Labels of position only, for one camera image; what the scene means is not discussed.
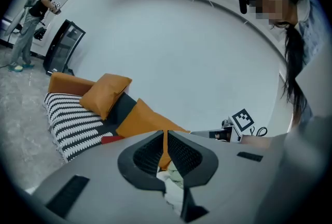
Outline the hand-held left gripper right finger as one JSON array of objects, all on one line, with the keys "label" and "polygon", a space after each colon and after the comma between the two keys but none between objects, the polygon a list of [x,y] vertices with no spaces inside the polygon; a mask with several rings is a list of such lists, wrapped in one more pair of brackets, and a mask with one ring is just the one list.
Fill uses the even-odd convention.
[{"label": "hand-held left gripper right finger", "polygon": [[186,223],[257,223],[256,215],[275,177],[285,135],[268,148],[168,132],[168,153],[181,174]]}]

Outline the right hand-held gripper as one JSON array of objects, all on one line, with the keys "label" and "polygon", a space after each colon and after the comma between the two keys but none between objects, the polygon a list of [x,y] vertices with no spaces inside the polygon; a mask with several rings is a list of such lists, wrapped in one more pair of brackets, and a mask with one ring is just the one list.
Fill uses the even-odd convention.
[{"label": "right hand-held gripper", "polygon": [[243,135],[252,135],[255,131],[254,120],[246,109],[229,116],[222,121],[222,128],[209,132],[209,138],[222,142],[240,143]]}]

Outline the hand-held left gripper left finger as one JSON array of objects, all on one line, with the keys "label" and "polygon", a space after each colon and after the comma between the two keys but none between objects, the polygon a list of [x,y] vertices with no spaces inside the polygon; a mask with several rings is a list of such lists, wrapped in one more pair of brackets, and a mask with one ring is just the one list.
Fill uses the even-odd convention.
[{"label": "hand-held left gripper left finger", "polygon": [[163,132],[93,147],[47,177],[33,197],[55,223],[181,223],[157,177]]}]

